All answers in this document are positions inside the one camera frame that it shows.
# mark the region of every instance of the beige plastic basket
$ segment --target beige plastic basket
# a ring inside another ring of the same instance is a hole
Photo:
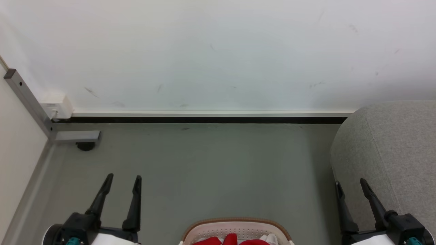
[[[275,234],[279,245],[294,245],[283,226],[258,218],[216,218],[199,221],[186,230],[179,245],[192,245],[201,238],[214,236],[224,239],[230,233],[235,233],[241,240],[259,239],[263,235]]]

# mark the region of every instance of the white trim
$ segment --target white trim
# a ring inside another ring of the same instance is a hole
[[[112,111],[74,110],[72,116],[89,117],[348,117],[344,111]]]

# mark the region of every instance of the white cloth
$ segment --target white cloth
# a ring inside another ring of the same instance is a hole
[[[279,241],[277,241],[277,237],[274,234],[263,235],[260,240],[266,241],[269,245],[279,245]]]

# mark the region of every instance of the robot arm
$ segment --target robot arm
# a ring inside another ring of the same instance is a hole
[[[85,214],[73,213],[67,221],[52,225],[45,233],[42,245],[133,245],[138,242],[137,232],[141,229],[141,176],[133,186],[133,198],[127,219],[122,228],[102,227],[100,216],[106,195],[112,185],[113,174],[109,174],[98,191],[91,207]]]
[[[386,211],[365,179],[360,179],[363,193],[368,199],[375,218],[375,230],[359,232],[353,222],[341,184],[336,182],[336,198],[342,245],[434,245],[428,230],[411,214],[398,215],[394,210]]]

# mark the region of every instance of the wall outlet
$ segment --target wall outlet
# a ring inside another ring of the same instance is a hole
[[[66,119],[73,114],[73,107],[67,96],[62,93],[50,93],[41,102],[42,108],[51,119]]]

